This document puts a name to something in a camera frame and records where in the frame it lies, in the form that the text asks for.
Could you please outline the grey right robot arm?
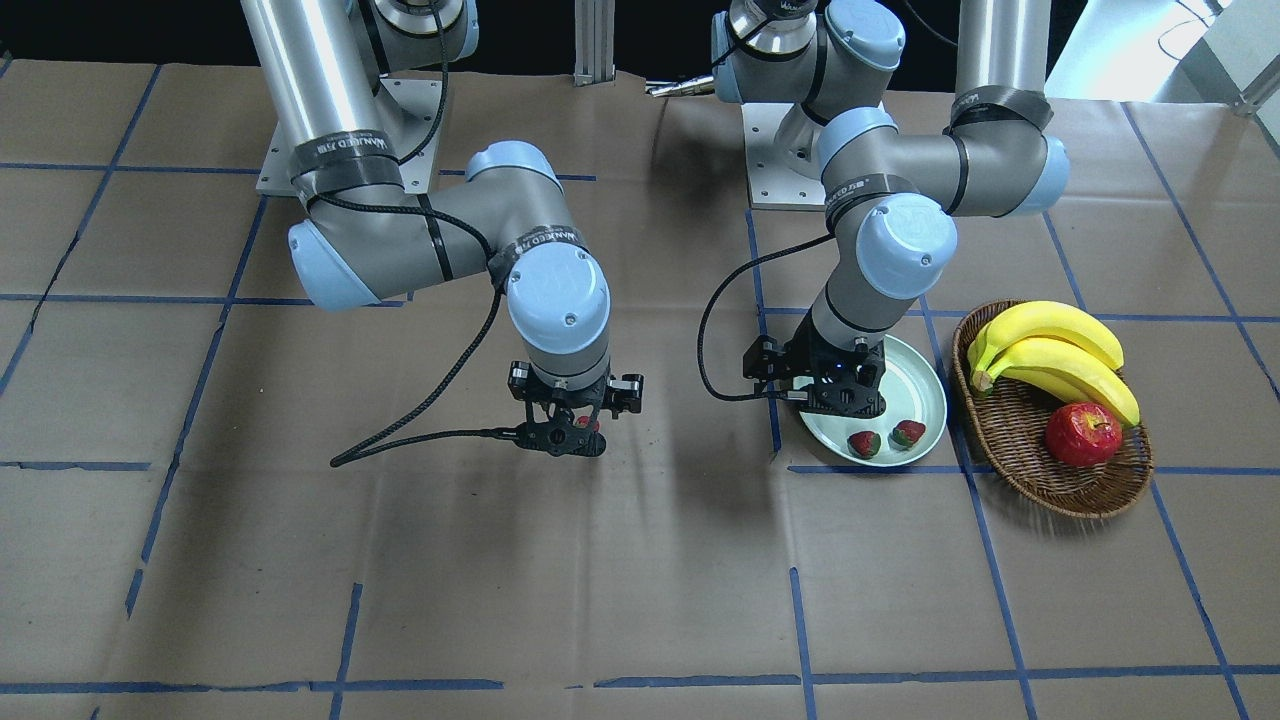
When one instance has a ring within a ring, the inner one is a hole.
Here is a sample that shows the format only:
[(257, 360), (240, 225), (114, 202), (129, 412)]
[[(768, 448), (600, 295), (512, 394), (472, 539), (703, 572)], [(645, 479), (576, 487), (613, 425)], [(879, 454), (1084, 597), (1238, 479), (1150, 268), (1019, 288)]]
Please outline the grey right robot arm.
[(553, 456), (604, 452), (602, 410), (634, 413), (641, 379), (611, 374), (611, 290), (544, 154), (500, 141), (463, 183), (412, 190), (407, 165), (436, 137), (383, 86), (451, 65), (477, 45), (474, 1), (246, 1), (276, 109), (291, 186), (307, 217), (288, 234), (296, 273), (326, 310), (484, 274), (527, 352), (508, 386), (513, 428), (480, 430)]

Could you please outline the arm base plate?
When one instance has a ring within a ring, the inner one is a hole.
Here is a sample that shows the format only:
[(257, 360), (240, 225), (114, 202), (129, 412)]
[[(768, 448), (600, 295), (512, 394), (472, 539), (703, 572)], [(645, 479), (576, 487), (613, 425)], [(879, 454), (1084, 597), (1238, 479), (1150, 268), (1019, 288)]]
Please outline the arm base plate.
[[(381, 127), (396, 150), (407, 152), (426, 137), (440, 110), (442, 82), (438, 78), (383, 78), (381, 91), (374, 101), (381, 118)], [(416, 156), (399, 167), (401, 179), (408, 193), (426, 193), (436, 174), (436, 150), (443, 138), (444, 126), (436, 127), (431, 142)], [(276, 123), (259, 173), (256, 190), (262, 196), (289, 197), (294, 195), (289, 163), (296, 142)]]
[(823, 209), (831, 158), (869, 131), (899, 128), (881, 105), (849, 109), (822, 126), (803, 105), (782, 102), (745, 104), (742, 127), (750, 206), (785, 211)]

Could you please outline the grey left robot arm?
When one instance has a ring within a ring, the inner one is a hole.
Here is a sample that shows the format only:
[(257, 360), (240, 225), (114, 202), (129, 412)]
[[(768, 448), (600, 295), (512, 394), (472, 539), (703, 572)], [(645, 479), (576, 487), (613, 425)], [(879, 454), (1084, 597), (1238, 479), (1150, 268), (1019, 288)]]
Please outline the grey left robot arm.
[(1047, 133), (1051, 5), (963, 1), (955, 97), (940, 135), (905, 135), (882, 108), (908, 37), (877, 1), (733, 1), (712, 26), (710, 77), (733, 104), (787, 102), (796, 165), (824, 191), (838, 263), (794, 337), (744, 354), (750, 398), (809, 413), (884, 411), (884, 337), (941, 278), (959, 217), (1043, 211), (1070, 161)]

